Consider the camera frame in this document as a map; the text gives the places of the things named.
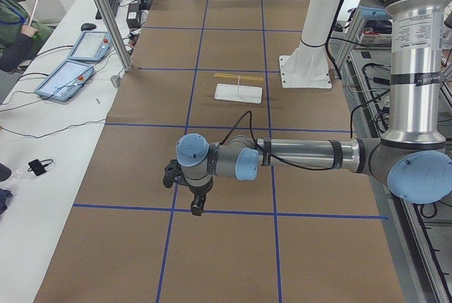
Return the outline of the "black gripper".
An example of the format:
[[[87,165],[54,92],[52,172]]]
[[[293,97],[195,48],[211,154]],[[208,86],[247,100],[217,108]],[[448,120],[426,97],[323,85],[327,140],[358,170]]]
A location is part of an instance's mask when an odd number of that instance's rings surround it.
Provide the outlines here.
[[[190,192],[195,196],[191,202],[190,209],[192,215],[202,215],[204,209],[205,198],[207,193],[213,188],[213,178],[209,178],[202,185],[187,185]]]

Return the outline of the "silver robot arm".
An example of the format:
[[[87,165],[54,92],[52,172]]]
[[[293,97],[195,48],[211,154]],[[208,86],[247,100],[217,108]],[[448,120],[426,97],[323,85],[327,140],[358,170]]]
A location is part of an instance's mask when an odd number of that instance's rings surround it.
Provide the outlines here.
[[[441,37],[451,0],[361,0],[366,16],[378,11],[393,21],[389,126],[380,138],[340,141],[255,139],[227,135],[209,143],[200,134],[179,139],[164,184],[187,186],[193,215],[203,213],[215,177],[256,178],[259,166],[286,164],[309,171],[345,168],[367,174],[397,197],[433,203],[451,192],[451,159],[438,132]]]

